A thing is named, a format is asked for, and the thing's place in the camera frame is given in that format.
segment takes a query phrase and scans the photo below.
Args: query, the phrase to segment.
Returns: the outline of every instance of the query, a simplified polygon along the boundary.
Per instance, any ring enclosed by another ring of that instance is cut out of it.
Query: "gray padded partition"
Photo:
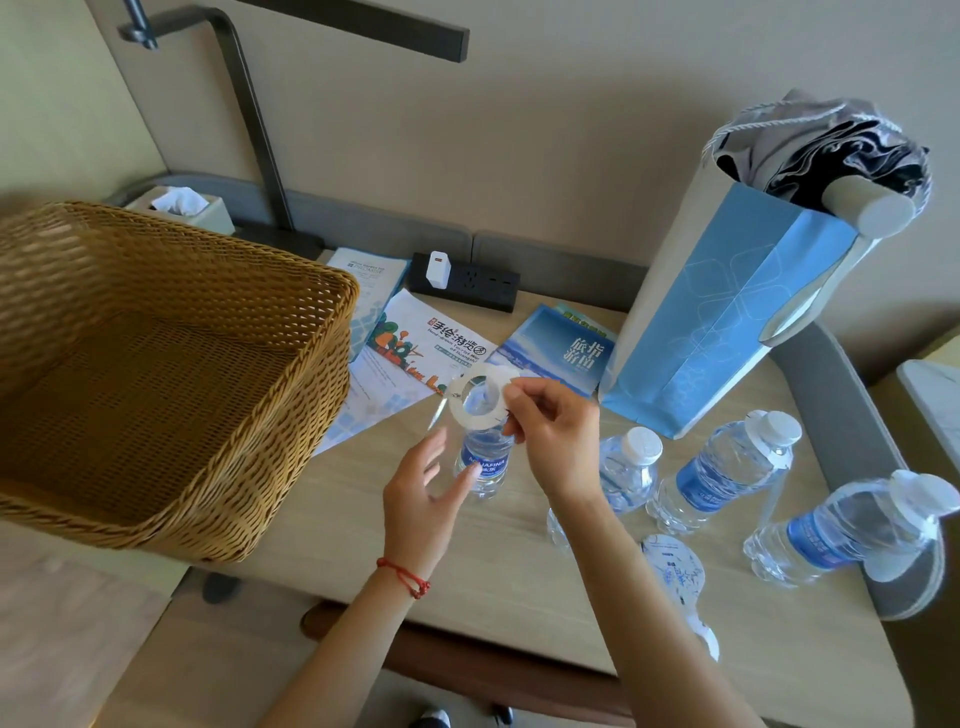
[[[853,364],[829,331],[811,324],[770,355],[786,376],[831,491],[907,467]],[[881,583],[866,574],[864,578],[882,619],[906,619],[935,596],[943,574],[943,543],[936,542],[899,579]]]
[[[486,231],[473,236],[472,261],[519,273],[524,291],[615,311],[630,310],[647,273],[635,263]]]
[[[128,187],[107,200],[123,206],[151,187],[193,187],[221,197],[237,227],[242,222],[272,222],[267,197],[255,182],[202,174],[167,174]],[[290,214],[298,231],[319,235],[327,246],[348,246],[379,255],[410,257],[414,253],[444,251],[452,260],[470,260],[472,235],[459,225],[433,222],[328,197],[287,191]]]

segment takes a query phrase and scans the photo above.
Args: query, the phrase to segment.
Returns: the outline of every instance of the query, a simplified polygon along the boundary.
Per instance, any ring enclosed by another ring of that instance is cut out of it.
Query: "water bottle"
[[[487,397],[485,382],[474,386],[464,397],[464,409],[470,415],[487,414],[492,408],[493,402]],[[490,497],[500,488],[507,474],[507,462],[513,447],[514,437],[503,434],[503,425],[490,429],[468,429],[460,454],[453,464],[453,474],[457,475],[472,463],[480,463],[480,475],[472,491],[480,498]]]
[[[633,427],[625,435],[600,441],[600,487],[617,516],[635,511],[650,498],[662,454],[660,437],[646,427]],[[552,508],[546,514],[546,530],[554,544],[569,548]]]
[[[943,478],[895,471],[848,483],[809,513],[763,526],[743,552],[757,576],[787,587],[858,561],[875,581],[892,581],[957,510],[960,493]]]
[[[690,533],[734,498],[778,489],[802,434],[785,412],[755,410],[723,425],[679,473],[660,482],[647,513],[666,533]]]

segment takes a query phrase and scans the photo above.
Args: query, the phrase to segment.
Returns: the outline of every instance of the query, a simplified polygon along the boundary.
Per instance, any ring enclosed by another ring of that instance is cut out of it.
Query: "desk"
[[[513,314],[424,297],[443,313],[494,342],[504,341],[537,307],[555,301],[520,293]],[[624,314],[578,309],[611,328]],[[383,546],[381,492],[400,456],[424,434],[437,400],[429,398],[347,440],[303,471],[262,541],[245,561],[221,569],[329,599],[349,602]],[[664,442],[660,472],[676,471],[722,423],[749,410],[780,409],[799,418],[777,365],[762,361],[680,441]],[[601,435],[630,423],[602,410]],[[451,479],[462,430],[444,413],[450,443],[441,487]],[[780,501],[782,518],[827,495],[806,439]],[[860,572],[828,574],[785,590],[760,581],[741,552],[763,497],[744,498],[685,539],[703,560],[700,615],[720,641],[722,668],[764,717],[803,728],[908,728],[909,697]],[[547,501],[523,447],[510,461],[500,492],[468,499],[449,551],[431,579],[430,596],[411,619],[494,643],[613,673],[573,559],[546,535]],[[655,531],[641,512],[624,522],[640,538]],[[650,656],[655,666],[657,656]]]

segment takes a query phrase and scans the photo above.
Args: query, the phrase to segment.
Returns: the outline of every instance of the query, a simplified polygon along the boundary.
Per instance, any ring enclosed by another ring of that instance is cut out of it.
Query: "wicker basket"
[[[349,386],[347,273],[116,207],[0,221],[0,516],[238,561]]]

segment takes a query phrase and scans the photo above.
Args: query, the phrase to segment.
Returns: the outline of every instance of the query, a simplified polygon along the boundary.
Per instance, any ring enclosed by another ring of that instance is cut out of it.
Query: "black power strip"
[[[484,268],[470,263],[455,263],[451,260],[450,279],[446,282],[446,288],[434,288],[426,279],[426,267],[429,262],[429,255],[414,253],[410,261],[410,270],[407,272],[407,290],[411,293],[482,305],[507,313],[514,312],[516,291],[520,287],[519,273]]]

